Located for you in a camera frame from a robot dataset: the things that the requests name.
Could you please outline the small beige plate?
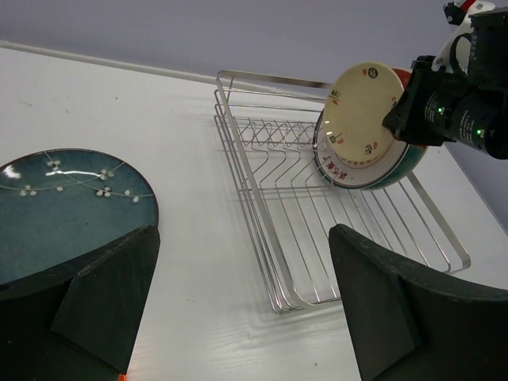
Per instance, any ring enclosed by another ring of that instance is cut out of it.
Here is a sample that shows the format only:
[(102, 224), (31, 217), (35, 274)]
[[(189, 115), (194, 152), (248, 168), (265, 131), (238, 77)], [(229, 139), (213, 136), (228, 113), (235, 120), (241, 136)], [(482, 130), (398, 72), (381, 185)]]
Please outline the small beige plate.
[(403, 93), (397, 74), (386, 64), (359, 63), (331, 87), (322, 127), (335, 153), (353, 163), (375, 163), (394, 143), (383, 119)]

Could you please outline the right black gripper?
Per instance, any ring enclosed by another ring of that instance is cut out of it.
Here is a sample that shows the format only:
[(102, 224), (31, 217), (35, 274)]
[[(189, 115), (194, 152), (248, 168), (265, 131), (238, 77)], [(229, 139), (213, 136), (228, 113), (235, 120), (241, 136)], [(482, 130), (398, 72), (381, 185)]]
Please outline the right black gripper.
[(471, 17), (466, 75), (431, 69), (435, 56), (419, 56), (400, 99), (382, 121), (394, 139), (417, 146), (445, 141), (468, 145), (497, 160), (507, 158), (507, 9)]

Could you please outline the white plate orange sunburst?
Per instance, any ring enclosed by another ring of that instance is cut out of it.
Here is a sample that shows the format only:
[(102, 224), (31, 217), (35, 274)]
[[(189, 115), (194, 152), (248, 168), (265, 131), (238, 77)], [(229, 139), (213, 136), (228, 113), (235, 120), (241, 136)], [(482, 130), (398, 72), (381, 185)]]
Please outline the white plate orange sunburst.
[(375, 163), (353, 163), (338, 156), (322, 128), (322, 117), (317, 120), (312, 140), (314, 163), (326, 180), (335, 187), (350, 190), (378, 190), (403, 179), (412, 171), (425, 149), (395, 142), (389, 151)]

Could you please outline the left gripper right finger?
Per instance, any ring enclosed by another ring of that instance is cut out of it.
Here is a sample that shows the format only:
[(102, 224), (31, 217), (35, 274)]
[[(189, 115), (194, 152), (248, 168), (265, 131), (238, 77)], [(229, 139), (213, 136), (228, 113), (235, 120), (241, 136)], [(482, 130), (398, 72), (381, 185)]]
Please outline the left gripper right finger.
[(507, 292), (433, 270), (346, 225), (329, 249), (362, 380), (505, 380)]

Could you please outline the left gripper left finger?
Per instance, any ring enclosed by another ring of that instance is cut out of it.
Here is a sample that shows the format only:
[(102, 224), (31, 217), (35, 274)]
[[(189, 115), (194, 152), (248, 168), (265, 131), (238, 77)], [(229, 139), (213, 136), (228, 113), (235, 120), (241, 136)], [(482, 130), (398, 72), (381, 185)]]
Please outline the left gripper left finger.
[(3, 380), (117, 380), (160, 250), (155, 226), (1, 285)]

